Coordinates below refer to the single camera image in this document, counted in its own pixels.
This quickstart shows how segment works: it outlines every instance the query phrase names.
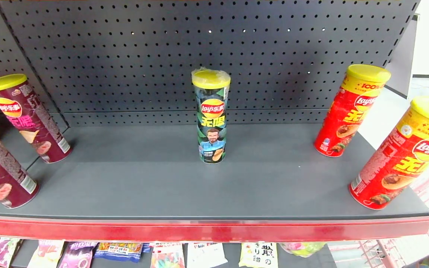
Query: can label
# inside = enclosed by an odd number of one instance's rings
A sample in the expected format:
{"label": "can label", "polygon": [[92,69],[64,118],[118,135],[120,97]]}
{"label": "can label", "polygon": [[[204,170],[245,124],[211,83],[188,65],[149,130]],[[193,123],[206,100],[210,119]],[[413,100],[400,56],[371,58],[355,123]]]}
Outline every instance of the can label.
{"label": "can label", "polygon": [[226,102],[229,87],[202,89],[195,86],[198,102],[198,148],[205,163],[219,163],[225,157]]}
{"label": "can label", "polygon": [[70,145],[27,81],[0,90],[0,109],[47,163],[70,154]]}
{"label": "can label", "polygon": [[0,142],[0,202],[15,208],[29,202],[39,186]]}
{"label": "can label", "polygon": [[384,85],[346,75],[315,139],[315,149],[325,156],[341,156]]}
{"label": "can label", "polygon": [[383,209],[429,166],[429,119],[408,109],[349,185],[359,203]]}

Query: green chip can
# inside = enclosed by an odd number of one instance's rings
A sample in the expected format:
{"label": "green chip can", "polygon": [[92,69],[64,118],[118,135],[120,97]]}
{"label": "green chip can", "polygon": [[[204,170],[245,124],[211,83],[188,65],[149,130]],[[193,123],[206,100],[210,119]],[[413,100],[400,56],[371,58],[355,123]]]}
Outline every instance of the green chip can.
{"label": "green chip can", "polygon": [[219,163],[226,154],[226,107],[231,77],[225,71],[192,71],[197,101],[198,149],[205,163]]}

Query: barcode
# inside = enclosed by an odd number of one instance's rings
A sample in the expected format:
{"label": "barcode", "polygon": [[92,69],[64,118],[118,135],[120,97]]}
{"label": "barcode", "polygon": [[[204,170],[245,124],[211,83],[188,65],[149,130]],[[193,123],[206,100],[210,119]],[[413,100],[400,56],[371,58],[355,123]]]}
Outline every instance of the barcode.
{"label": "barcode", "polygon": [[66,153],[70,149],[70,145],[67,143],[67,141],[63,138],[60,142],[57,143],[59,145],[59,148]]}
{"label": "barcode", "polygon": [[359,186],[360,182],[362,182],[362,179],[360,178],[360,175],[358,175],[355,180],[352,182],[352,189],[355,190],[357,186]]}
{"label": "barcode", "polygon": [[36,189],[36,183],[31,178],[29,178],[29,176],[26,176],[26,178],[22,180],[21,186],[30,194],[32,194],[34,189]]}

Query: potato chip canister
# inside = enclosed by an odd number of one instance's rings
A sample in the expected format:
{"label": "potato chip canister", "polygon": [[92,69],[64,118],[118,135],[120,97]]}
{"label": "potato chip canister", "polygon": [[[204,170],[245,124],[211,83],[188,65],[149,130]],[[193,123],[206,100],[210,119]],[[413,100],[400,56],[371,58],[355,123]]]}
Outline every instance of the potato chip canister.
{"label": "potato chip canister", "polygon": [[16,208],[36,196],[39,185],[0,142],[0,202],[7,208]]}
{"label": "potato chip canister", "polygon": [[205,163],[225,157],[226,106],[231,77],[225,71],[200,68],[191,73],[197,102],[198,150]]}
{"label": "potato chip canister", "polygon": [[349,185],[357,202],[383,209],[429,166],[429,97],[416,97]]}
{"label": "potato chip canister", "polygon": [[315,139],[315,149],[324,156],[341,156],[390,76],[377,66],[349,66]]}
{"label": "potato chip canister", "polygon": [[67,157],[72,148],[24,74],[0,77],[0,109],[46,163]]}

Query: red shelf edge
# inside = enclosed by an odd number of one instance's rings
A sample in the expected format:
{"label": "red shelf edge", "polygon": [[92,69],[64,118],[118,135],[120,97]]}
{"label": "red shelf edge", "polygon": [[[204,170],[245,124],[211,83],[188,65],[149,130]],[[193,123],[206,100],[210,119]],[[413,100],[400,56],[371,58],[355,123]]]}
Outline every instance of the red shelf edge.
{"label": "red shelf edge", "polygon": [[0,217],[0,236],[67,241],[292,242],[386,239],[428,232],[429,216],[345,221],[136,221]]}

